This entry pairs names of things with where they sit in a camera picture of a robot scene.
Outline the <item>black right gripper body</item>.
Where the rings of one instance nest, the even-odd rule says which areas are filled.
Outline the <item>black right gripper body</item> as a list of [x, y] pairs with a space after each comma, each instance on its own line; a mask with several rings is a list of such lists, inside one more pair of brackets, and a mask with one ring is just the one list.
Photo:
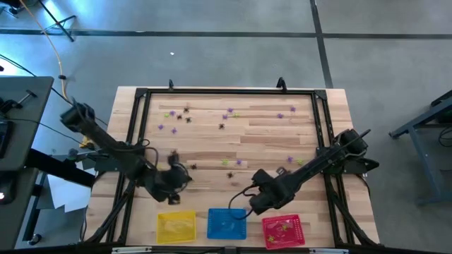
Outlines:
[[259, 186], [260, 190], [257, 198], [268, 202], [268, 209], [280, 209], [293, 200], [295, 192], [287, 181], [283, 179], [273, 179], [270, 183]]

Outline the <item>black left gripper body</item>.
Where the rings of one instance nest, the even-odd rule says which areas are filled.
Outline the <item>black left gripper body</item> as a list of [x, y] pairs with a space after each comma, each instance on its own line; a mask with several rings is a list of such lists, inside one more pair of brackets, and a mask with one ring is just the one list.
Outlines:
[[166, 171], [158, 171], [148, 192], [158, 202], [168, 202], [170, 195], [182, 192], [193, 179], [183, 164], [175, 164]]

